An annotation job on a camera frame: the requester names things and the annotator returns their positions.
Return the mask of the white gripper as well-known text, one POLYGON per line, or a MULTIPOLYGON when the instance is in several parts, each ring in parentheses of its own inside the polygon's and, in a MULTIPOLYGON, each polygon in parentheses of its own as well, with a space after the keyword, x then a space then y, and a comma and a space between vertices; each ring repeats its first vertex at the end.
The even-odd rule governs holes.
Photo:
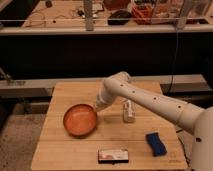
POLYGON ((101 90, 97 96, 95 101, 95 110, 97 112, 106 109, 107 107, 111 106, 115 101, 115 96, 108 92, 107 90, 101 90))

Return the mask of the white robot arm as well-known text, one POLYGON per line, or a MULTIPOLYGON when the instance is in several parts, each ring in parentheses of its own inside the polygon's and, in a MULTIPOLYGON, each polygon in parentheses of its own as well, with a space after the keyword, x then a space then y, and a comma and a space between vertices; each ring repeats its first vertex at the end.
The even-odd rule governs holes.
POLYGON ((127 72, 102 81, 94 108, 97 112, 112 105, 120 96, 145 107, 194 136, 191 171, 213 171, 213 106, 207 109, 192 103, 138 88, 130 83, 127 72))

